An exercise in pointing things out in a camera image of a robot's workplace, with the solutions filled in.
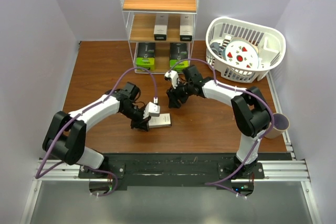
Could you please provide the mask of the narrow silver razor box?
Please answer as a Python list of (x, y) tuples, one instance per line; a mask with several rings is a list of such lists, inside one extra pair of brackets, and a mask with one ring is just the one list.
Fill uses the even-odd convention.
[(192, 41), (194, 34), (194, 15), (180, 15), (180, 41)]

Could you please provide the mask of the black green razor box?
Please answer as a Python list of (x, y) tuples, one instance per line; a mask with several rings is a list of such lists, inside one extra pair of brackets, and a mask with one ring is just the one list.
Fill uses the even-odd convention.
[[(178, 61), (188, 59), (187, 43), (170, 43), (170, 67), (174, 66)], [(174, 67), (174, 70), (181, 73), (183, 69), (188, 67), (189, 62), (183, 61)]]
[(140, 42), (138, 44), (135, 64), (137, 67), (142, 67), (151, 71), (155, 69), (154, 42)]

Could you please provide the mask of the silver box with H logo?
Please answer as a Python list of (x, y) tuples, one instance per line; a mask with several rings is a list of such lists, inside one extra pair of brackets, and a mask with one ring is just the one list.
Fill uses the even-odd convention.
[(154, 40), (166, 40), (167, 39), (167, 26), (169, 22), (168, 14), (156, 14), (154, 24)]

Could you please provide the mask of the small silver box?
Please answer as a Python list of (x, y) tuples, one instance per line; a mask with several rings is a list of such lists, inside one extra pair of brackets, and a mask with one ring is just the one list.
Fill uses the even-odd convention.
[(170, 127), (172, 125), (171, 115), (169, 113), (163, 113), (159, 116), (153, 116), (149, 120), (149, 128), (158, 128), (158, 127)]

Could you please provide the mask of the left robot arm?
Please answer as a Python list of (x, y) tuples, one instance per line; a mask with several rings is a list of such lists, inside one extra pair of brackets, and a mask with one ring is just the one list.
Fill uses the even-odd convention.
[(108, 174), (105, 156), (86, 147), (87, 132), (105, 118), (118, 113), (131, 120), (131, 128), (148, 131), (151, 118), (148, 103), (138, 107), (135, 102), (140, 89), (130, 82), (124, 88), (107, 91), (95, 102), (70, 113), (57, 112), (42, 144), (46, 156), (52, 155), (68, 165), (90, 167), (97, 178)]

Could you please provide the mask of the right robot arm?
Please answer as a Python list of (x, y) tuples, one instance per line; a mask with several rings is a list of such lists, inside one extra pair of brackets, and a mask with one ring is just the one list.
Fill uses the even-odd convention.
[(215, 77), (203, 77), (195, 65), (183, 70), (181, 81), (174, 70), (165, 73), (164, 79), (171, 82), (166, 94), (169, 108), (180, 108), (192, 95), (212, 99), (233, 109), (236, 125), (241, 132), (239, 149), (234, 157), (234, 170), (225, 178), (206, 185), (215, 185), (235, 175), (246, 178), (257, 162), (260, 142), (269, 126), (274, 124), (274, 115), (257, 87), (239, 89), (221, 83)]

